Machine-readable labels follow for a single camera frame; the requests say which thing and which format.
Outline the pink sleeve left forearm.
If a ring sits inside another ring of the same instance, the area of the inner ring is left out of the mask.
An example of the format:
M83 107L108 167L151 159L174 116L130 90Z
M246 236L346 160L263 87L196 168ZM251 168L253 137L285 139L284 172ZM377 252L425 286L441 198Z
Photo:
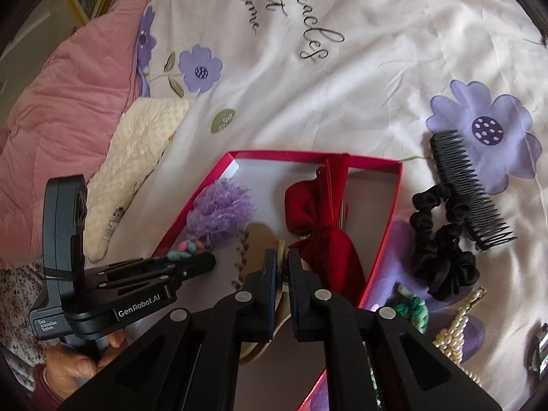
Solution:
M34 392L30 399L39 411L57 411L63 399L49 387L45 370L45 364L38 364L34 367Z

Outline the left hand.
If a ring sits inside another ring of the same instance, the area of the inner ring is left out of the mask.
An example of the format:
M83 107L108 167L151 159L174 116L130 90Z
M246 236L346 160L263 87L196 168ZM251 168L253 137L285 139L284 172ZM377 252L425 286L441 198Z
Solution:
M48 349L43 376L50 390L60 399L67 399L79 388L80 378L94 377L128 346L123 329L110 334L107 341L108 347L97 362L61 344Z

